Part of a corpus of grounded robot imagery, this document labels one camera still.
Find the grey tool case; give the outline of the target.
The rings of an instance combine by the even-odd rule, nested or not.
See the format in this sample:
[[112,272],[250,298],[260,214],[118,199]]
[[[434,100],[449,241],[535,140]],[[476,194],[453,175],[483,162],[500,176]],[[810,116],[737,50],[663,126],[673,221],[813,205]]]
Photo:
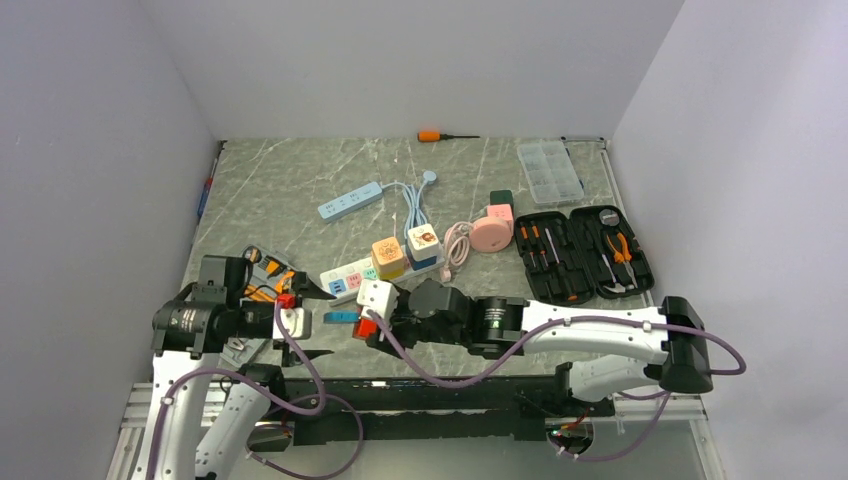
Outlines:
[[[247,245],[242,255],[253,265],[252,276],[244,297],[256,302],[272,302],[290,283],[291,262],[277,251],[254,244]],[[269,343],[267,339],[231,338],[222,353],[222,361],[232,367],[253,361]]]

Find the white power strip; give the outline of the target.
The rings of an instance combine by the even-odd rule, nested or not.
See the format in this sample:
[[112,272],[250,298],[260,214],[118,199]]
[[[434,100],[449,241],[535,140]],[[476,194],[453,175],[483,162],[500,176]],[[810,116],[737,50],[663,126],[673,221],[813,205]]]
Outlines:
[[[444,264],[445,258],[442,254],[439,254],[433,262],[427,261],[419,269],[414,269],[409,263],[406,263],[403,273],[391,279],[391,282],[404,282],[439,269]],[[378,280],[377,270],[370,257],[327,270],[319,275],[321,288],[334,296],[334,299],[329,300],[331,305],[340,305],[355,300],[364,280]]]

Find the white and blue cube adapter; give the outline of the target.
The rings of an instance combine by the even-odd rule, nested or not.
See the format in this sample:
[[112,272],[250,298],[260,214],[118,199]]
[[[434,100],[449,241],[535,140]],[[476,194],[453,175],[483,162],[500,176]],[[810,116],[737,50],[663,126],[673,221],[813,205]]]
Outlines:
[[415,226],[406,232],[406,251],[413,270],[435,265],[442,253],[441,242],[430,223]]

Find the pink cube socket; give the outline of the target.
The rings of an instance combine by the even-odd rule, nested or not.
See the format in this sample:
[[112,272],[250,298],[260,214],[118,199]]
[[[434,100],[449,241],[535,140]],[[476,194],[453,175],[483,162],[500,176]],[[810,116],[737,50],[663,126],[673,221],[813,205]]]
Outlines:
[[511,243],[513,228],[514,215],[509,204],[488,205],[485,215],[471,224],[471,248],[481,253],[501,251]]

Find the light blue power strip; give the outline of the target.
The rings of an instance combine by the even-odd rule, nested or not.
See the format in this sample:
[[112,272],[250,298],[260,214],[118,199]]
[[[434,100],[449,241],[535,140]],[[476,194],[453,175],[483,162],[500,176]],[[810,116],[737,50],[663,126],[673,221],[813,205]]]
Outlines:
[[370,182],[317,208],[319,216],[327,223],[364,208],[383,197],[383,188],[376,182]]

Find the dark green cube adapter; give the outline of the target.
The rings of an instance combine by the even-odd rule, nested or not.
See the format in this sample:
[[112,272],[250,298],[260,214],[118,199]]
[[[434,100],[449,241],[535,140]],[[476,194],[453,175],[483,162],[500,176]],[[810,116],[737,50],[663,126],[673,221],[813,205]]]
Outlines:
[[514,196],[511,190],[493,190],[489,194],[490,205],[508,205],[514,208]]

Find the black tool case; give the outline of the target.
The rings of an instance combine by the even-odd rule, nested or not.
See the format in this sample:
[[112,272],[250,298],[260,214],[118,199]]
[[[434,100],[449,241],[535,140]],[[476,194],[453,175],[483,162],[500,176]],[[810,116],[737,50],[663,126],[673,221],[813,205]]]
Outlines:
[[595,297],[641,295],[655,286],[634,229],[614,205],[523,215],[514,221],[513,238],[538,301],[576,306]]

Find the clear plastic organizer box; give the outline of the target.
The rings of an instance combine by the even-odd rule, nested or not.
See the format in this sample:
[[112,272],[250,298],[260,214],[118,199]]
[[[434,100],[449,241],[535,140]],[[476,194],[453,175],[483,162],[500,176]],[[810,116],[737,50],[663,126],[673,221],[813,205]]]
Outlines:
[[517,155],[537,205],[582,200],[584,187],[565,143],[543,141],[517,146]]

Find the red cube adapter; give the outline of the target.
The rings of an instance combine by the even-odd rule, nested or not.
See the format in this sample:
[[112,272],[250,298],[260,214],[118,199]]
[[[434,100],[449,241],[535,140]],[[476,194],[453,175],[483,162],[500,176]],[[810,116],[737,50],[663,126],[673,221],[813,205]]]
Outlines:
[[359,340],[367,340],[372,334],[378,333],[379,327],[377,324],[369,319],[362,318],[360,319],[353,330],[352,337]]

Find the orange cube adapter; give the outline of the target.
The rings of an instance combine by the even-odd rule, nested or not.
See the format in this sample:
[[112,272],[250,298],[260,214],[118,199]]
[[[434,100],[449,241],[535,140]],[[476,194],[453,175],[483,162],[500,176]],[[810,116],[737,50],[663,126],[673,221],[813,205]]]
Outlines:
[[371,257],[376,275],[381,280],[401,276],[406,269],[406,254],[398,239],[390,236],[374,242]]

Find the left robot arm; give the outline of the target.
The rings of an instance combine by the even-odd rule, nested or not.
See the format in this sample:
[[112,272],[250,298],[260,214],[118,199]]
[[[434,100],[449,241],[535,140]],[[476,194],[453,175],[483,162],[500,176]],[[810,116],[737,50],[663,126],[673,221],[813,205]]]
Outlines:
[[[325,385],[297,341],[311,326],[304,300],[332,294],[294,272],[271,301],[252,301],[246,294],[252,274],[245,257],[206,255],[197,280],[154,315],[153,393],[133,478],[223,479],[260,419],[324,410]],[[227,341],[238,336],[282,340],[310,372],[315,405],[288,401],[282,371],[273,365],[219,368]]]

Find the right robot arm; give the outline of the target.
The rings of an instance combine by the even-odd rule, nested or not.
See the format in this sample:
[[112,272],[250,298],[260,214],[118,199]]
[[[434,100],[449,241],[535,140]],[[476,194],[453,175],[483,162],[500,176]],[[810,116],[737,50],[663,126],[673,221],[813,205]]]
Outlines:
[[[551,388],[557,411],[574,415],[588,403],[645,386],[681,394],[712,391],[707,332],[690,302],[666,297],[658,307],[587,309],[515,297],[469,297],[426,280],[412,291],[367,280],[356,298],[360,317],[375,325],[370,347],[404,360],[421,378],[465,388],[495,373],[508,359],[545,352],[590,353],[566,366]],[[410,357],[418,343],[461,346],[490,361],[477,376],[448,381]]]

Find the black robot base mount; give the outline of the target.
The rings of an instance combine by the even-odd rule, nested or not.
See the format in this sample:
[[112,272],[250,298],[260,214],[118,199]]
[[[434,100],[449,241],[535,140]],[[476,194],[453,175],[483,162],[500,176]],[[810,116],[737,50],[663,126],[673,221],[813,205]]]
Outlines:
[[420,378],[337,378],[325,382],[329,402],[317,416],[270,407],[263,420],[290,428],[296,446],[333,441],[510,437],[543,441],[557,421],[610,418],[614,403],[568,397],[551,375],[493,376],[459,390]]

